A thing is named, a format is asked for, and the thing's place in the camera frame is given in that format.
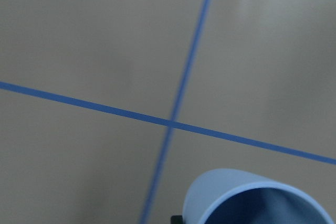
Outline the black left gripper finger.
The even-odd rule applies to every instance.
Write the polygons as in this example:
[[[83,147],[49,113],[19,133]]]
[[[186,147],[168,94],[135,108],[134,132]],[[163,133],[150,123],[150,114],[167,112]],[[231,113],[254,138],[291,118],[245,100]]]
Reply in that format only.
[[[174,215],[171,217],[171,224],[183,224],[182,215]]]

